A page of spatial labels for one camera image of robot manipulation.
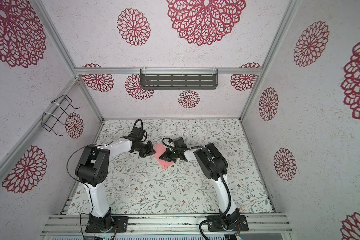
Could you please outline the pink square paper sheet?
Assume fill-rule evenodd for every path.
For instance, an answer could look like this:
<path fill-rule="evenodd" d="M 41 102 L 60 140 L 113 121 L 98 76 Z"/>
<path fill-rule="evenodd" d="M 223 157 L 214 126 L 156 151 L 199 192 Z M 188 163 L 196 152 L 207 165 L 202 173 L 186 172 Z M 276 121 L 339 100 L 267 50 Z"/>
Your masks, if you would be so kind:
<path fill-rule="evenodd" d="M 163 144 L 155 145 L 154 150 L 156 152 L 154 154 L 154 157 L 156 158 L 156 160 L 158 161 L 160 166 L 163 168 L 163 170 L 168 169 L 170 166 L 172 166 L 174 164 L 174 162 L 167 162 L 167 161 L 160 159 L 160 156 L 163 155 L 166 151 L 166 147 Z"/>

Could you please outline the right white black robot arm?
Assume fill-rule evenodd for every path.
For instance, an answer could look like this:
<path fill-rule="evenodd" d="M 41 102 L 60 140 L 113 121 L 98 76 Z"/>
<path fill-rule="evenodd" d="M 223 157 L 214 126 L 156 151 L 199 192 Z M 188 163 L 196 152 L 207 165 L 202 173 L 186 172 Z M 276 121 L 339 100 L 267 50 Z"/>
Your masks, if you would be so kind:
<path fill-rule="evenodd" d="M 213 143 L 206 146 L 179 147 L 160 143 L 154 147 L 155 157 L 159 162 L 175 163 L 177 160 L 196 162 L 203 174 L 209 179 L 219 201 L 222 221 L 233 224 L 240 218 L 240 211 L 232 199 L 228 183 L 228 162 Z"/>

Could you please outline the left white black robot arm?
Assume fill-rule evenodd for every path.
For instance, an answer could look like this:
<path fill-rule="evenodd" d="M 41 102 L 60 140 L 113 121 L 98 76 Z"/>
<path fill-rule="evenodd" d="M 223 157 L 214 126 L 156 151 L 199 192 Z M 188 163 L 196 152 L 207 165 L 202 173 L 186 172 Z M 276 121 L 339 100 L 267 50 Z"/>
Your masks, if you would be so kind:
<path fill-rule="evenodd" d="M 145 158 L 154 155 L 152 142 L 146 143 L 140 140 L 120 138 L 107 145 L 87 145 L 75 169 L 78 177 L 87 190 L 91 203 L 90 216 L 97 219 L 105 219 L 110 215 L 104 181 L 109 172 L 109 162 L 114 157 L 124 153 L 137 153 L 139 157 Z"/>

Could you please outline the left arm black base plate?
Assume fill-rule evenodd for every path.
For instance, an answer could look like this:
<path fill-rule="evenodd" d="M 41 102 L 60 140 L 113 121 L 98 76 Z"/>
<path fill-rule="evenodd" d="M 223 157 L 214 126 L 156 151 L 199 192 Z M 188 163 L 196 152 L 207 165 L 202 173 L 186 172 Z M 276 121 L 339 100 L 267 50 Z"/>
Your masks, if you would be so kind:
<path fill-rule="evenodd" d="M 128 217 L 93 217 L 89 219 L 85 233 L 125 233 L 128 220 Z"/>

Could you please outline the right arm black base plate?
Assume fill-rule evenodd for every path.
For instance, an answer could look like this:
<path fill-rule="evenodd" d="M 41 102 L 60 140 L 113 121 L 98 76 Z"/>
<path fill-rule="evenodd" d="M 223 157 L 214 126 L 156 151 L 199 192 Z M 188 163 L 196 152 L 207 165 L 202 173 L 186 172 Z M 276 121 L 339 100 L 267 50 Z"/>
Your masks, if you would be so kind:
<path fill-rule="evenodd" d="M 207 216 L 209 232 L 246 232 L 249 230 L 247 219 L 244 215 L 235 217 L 222 217 L 211 221 L 215 216 Z"/>

